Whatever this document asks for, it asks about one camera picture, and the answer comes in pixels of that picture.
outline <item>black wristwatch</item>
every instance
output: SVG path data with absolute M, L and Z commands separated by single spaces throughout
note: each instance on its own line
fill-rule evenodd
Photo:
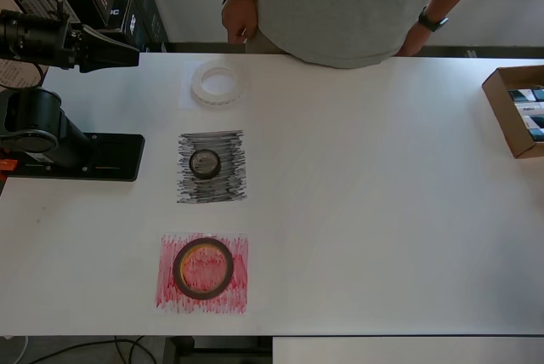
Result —
M 435 32 L 435 31 L 439 30 L 440 28 L 442 28 L 444 26 L 444 24 L 446 22 L 448 22 L 450 19 L 446 17 L 446 18 L 443 18 L 442 20 L 440 20 L 439 22 L 432 22 L 427 17 L 427 7 L 425 7 L 423 9 L 422 13 L 419 14 L 419 18 L 417 20 L 419 21 L 419 23 L 422 26 L 424 26 L 425 28 L 428 28 L 432 32 Z

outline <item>black tape roll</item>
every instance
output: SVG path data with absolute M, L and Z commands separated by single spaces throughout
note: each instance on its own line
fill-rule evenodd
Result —
M 181 264 L 183 263 L 184 257 L 188 255 L 191 251 L 193 251 L 193 249 L 202 245 L 209 245 L 210 247 L 216 248 L 224 256 L 227 264 L 227 270 L 225 271 L 223 281 L 219 283 L 214 289 L 207 292 L 197 292 L 188 287 L 187 283 L 185 283 L 183 273 L 181 271 Z M 173 261 L 173 280 L 176 283 L 178 289 L 185 296 L 197 300 L 209 300 L 217 297 L 229 286 L 230 281 L 232 280 L 234 270 L 235 263 L 232 258 L 232 253 L 230 253 L 230 250 L 224 243 L 215 238 L 199 238 L 189 242 L 181 249 L 181 251 L 179 251 L 178 256 L 176 256 L 176 259 Z

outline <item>clear tape roll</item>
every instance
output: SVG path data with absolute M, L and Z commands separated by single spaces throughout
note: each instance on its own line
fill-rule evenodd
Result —
M 234 80 L 234 86 L 226 94 L 212 94 L 204 89 L 202 82 L 212 75 L 227 72 Z M 228 105 L 239 99 L 246 91 L 246 77 L 238 65 L 226 60 L 213 60 L 196 68 L 190 82 L 190 90 L 197 101 L 212 106 Z

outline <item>brown tape roll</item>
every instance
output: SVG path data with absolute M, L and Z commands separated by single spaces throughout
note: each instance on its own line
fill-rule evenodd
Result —
M 216 287 L 207 291 L 199 291 L 189 287 L 189 285 L 185 281 L 183 272 L 184 262 L 186 261 L 186 259 L 193 252 L 202 247 L 213 247 L 224 256 L 226 262 L 226 270 L 223 280 Z M 176 256 L 176 259 L 173 262 L 173 279 L 179 291 L 185 296 L 197 300 L 209 300 L 217 297 L 229 286 L 230 281 L 232 280 L 234 269 L 235 264 L 232 258 L 232 253 L 230 253 L 230 250 L 224 243 L 215 238 L 199 238 L 189 242 L 181 249 L 181 251 L 179 251 L 178 256 Z

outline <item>wall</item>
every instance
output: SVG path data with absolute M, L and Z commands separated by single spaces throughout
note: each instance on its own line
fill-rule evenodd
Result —
M 225 42 L 223 0 L 156 0 L 173 43 Z M 433 45 L 543 46 L 544 0 L 462 0 Z

